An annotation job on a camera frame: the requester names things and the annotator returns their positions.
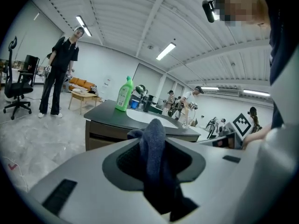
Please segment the countertop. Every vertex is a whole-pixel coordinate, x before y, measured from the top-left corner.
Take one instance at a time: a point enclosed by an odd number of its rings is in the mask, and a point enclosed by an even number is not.
[[[107,100],[104,103],[98,105],[97,107],[93,108],[89,112],[84,115],[84,118],[89,119],[94,122],[98,122],[101,124],[120,127],[125,129],[143,129],[146,128],[148,125],[147,123],[139,122],[134,119],[131,119],[127,116],[126,112],[120,111],[115,109],[116,101]],[[170,128],[164,127],[166,134],[170,135],[186,135],[186,136],[195,136],[200,134],[192,129],[183,129],[182,124],[177,120],[174,120],[171,117],[167,117],[164,115],[156,114],[153,112],[148,112],[151,115],[162,117],[172,124],[174,124],[178,128]]]

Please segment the floor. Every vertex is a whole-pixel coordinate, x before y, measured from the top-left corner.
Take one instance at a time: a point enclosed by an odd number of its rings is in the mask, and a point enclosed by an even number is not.
[[[11,120],[13,108],[3,113],[9,103],[5,101],[4,88],[0,91],[0,157],[12,183],[24,191],[69,158],[85,151],[83,114],[94,107],[94,101],[87,102],[80,115],[80,101],[73,99],[68,110],[71,94],[61,93],[63,118],[52,117],[49,109],[40,119],[37,115],[42,92],[43,86],[35,85],[34,91],[25,95],[31,98],[25,99],[31,102],[32,114],[20,108]]]

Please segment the white sink basin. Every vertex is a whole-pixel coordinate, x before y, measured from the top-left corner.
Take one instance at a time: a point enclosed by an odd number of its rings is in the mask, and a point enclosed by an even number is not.
[[[164,119],[162,117],[158,117],[158,116],[146,113],[146,112],[127,109],[127,115],[131,119],[134,119],[134,120],[142,122],[142,123],[149,124],[153,119],[158,119],[158,120],[161,121],[161,123],[162,123],[162,125],[164,127],[176,128],[176,129],[178,128],[174,124],[172,124],[171,122],[169,122],[168,120],[166,120],[166,119]]]

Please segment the green bottle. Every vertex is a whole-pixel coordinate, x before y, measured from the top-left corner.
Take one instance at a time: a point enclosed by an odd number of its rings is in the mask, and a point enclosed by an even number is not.
[[[125,83],[118,92],[118,98],[115,107],[116,109],[126,111],[133,89],[134,83],[131,77],[127,76],[127,83]]]

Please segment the couch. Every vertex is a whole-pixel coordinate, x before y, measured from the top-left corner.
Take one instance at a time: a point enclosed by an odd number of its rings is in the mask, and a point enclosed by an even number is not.
[[[79,78],[73,77],[70,81],[69,81],[69,89],[72,91],[75,88],[78,88],[80,90],[84,90],[84,91],[91,91],[91,88],[95,86],[95,84],[90,83],[86,80],[81,80]]]

